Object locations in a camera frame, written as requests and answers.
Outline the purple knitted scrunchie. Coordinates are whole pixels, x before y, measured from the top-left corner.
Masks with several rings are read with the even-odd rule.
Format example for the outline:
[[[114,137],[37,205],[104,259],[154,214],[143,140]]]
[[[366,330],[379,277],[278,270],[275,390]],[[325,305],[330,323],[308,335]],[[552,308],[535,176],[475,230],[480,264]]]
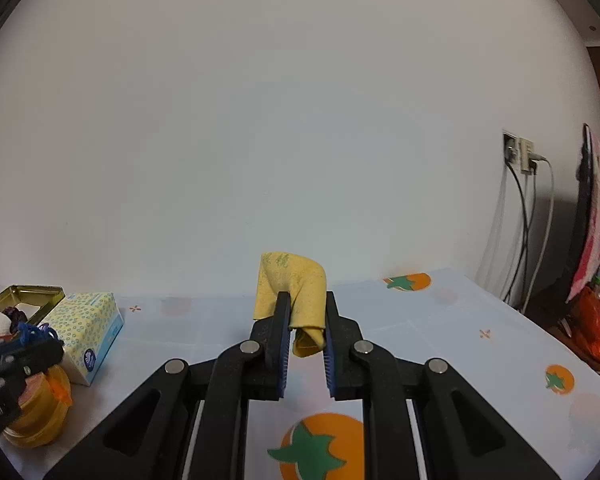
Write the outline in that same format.
[[[27,315],[16,307],[7,307],[2,313],[9,318],[9,333],[15,334],[18,332],[20,324],[27,324]]]

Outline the yellow cloth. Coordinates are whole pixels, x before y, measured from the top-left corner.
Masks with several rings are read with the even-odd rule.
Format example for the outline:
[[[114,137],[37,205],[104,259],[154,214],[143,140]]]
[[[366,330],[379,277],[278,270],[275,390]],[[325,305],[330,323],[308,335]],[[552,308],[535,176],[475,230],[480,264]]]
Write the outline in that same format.
[[[290,295],[289,328],[296,333],[292,351],[298,358],[320,353],[326,346],[326,290],[323,267],[290,252],[264,252],[260,258],[253,319],[274,314],[280,292]]]

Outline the yellow round lidded container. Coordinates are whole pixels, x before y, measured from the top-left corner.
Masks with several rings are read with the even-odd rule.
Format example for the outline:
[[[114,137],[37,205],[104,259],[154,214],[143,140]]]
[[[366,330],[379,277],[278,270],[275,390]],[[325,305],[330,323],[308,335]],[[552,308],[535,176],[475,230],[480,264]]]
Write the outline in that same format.
[[[3,431],[18,448],[39,448],[54,442],[64,430],[72,407],[71,385],[66,372],[54,365],[26,381],[19,400],[20,415]]]

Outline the gold metal tin box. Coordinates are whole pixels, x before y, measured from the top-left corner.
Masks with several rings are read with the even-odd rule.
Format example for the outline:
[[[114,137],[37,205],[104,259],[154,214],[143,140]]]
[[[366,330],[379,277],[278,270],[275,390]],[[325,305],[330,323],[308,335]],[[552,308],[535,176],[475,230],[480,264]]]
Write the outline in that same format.
[[[10,285],[0,291],[0,311],[15,307],[28,316],[30,324],[38,324],[64,298],[58,286]]]

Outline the yellow blue tissue pack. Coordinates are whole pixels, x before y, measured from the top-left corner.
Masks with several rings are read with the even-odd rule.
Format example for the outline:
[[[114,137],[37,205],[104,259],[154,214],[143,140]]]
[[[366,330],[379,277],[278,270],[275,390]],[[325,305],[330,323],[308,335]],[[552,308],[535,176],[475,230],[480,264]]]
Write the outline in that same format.
[[[38,324],[64,342],[61,366],[70,382],[88,387],[123,327],[112,292],[76,292],[65,297]]]

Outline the pink patterned hanging board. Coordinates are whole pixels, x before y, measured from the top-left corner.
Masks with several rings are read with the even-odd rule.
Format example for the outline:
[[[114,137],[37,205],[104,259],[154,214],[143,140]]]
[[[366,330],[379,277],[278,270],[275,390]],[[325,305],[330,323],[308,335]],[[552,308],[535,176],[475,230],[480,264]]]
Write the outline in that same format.
[[[583,125],[582,136],[576,220],[565,267],[567,302],[580,294],[600,267],[600,140],[588,124]]]

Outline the wall power socket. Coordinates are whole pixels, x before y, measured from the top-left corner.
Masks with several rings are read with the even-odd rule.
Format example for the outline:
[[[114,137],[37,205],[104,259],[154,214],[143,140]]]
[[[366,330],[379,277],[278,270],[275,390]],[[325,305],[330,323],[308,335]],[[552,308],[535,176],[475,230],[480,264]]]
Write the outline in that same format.
[[[534,143],[531,140],[515,136],[513,133],[503,131],[503,153],[506,164],[517,168],[523,174],[532,174],[534,162],[531,155],[534,153]]]

